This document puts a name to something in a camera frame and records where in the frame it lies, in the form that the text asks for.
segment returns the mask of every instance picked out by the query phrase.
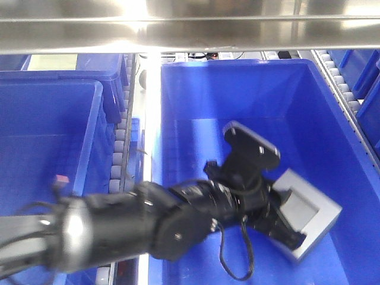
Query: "metal shelf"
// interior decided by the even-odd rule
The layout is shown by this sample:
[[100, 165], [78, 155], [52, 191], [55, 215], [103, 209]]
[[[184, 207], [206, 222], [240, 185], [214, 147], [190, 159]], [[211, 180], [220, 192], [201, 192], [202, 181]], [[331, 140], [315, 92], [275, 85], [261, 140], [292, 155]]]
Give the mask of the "metal shelf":
[[378, 48], [378, 0], [0, 3], [0, 53]]

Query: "gray rectangular part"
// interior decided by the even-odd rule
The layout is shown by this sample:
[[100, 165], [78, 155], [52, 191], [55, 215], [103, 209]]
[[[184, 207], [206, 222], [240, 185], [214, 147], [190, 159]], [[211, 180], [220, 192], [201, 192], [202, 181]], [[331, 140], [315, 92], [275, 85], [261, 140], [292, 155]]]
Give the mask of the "gray rectangular part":
[[294, 251], [279, 247], [286, 255], [300, 261], [334, 225], [342, 207], [290, 169], [275, 182], [273, 189], [292, 191], [280, 210], [292, 227], [307, 237]]

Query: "metal frame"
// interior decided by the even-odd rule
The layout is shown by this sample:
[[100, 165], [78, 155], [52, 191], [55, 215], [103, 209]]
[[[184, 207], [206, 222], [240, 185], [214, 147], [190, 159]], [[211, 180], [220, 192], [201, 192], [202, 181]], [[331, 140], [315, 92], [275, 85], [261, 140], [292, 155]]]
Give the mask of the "metal frame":
[[378, 0], [0, 2], [0, 53], [380, 47]]

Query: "black cable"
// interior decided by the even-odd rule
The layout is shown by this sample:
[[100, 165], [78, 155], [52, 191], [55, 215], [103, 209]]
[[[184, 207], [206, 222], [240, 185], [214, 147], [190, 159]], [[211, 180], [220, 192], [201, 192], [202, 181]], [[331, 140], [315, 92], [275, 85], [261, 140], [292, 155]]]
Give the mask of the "black cable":
[[[145, 56], [145, 55], [139, 55], [141, 58], [144, 58], [144, 59], [148, 59], [148, 56]], [[175, 55], [162, 55], [161, 56], [162, 58], [176, 58]], [[204, 53], [203, 55], [188, 55], [188, 58], [192, 58], [192, 59], [202, 59], [202, 58], [206, 58], [206, 59], [211, 59], [211, 60], [214, 60], [212, 58], [212, 56], [208, 56], [206, 53]]]
[[224, 257], [223, 257], [223, 249], [224, 249], [224, 227], [223, 225], [218, 221], [218, 228], [220, 229], [221, 233], [221, 241], [220, 241], [220, 252], [219, 252], [219, 260], [221, 263], [221, 266], [223, 266], [224, 270], [228, 273], [229, 276], [231, 276], [233, 279], [237, 281], [246, 281], [248, 280], [254, 273], [255, 269], [255, 261], [254, 261], [254, 249], [252, 247], [252, 242], [249, 239], [248, 233], [247, 233], [247, 228], [246, 228], [246, 218], [243, 218], [240, 224], [240, 229], [242, 231], [242, 235], [244, 238], [244, 242], [248, 251], [248, 258], [249, 258], [249, 268], [247, 273], [243, 277], [237, 277], [234, 275], [234, 273], [231, 271], [231, 269], [228, 267], [226, 264]]
[[140, 70], [140, 66], [141, 66], [141, 63], [139, 62], [139, 63], [138, 63], [138, 68], [137, 68], [137, 71], [136, 71], [135, 75], [138, 74], [138, 71]]
[[243, 56], [243, 54], [244, 54], [244, 52], [242, 52], [242, 54], [241, 55], [239, 55], [237, 58], [235, 58], [235, 59], [239, 59], [239, 58], [241, 58], [242, 56]]

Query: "black robotic arm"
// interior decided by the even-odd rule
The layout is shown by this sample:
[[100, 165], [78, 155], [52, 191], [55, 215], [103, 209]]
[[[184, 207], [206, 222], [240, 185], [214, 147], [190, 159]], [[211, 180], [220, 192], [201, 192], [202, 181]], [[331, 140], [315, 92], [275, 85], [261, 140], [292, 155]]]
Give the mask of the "black robotic arm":
[[0, 278], [35, 265], [70, 273], [146, 252], [174, 261], [239, 223], [298, 248], [306, 236], [289, 225], [283, 197], [261, 174], [278, 166], [279, 152], [237, 122], [224, 137], [232, 151], [221, 166], [206, 162], [208, 180], [170, 188], [143, 182], [126, 193], [60, 198], [44, 215], [0, 217]]

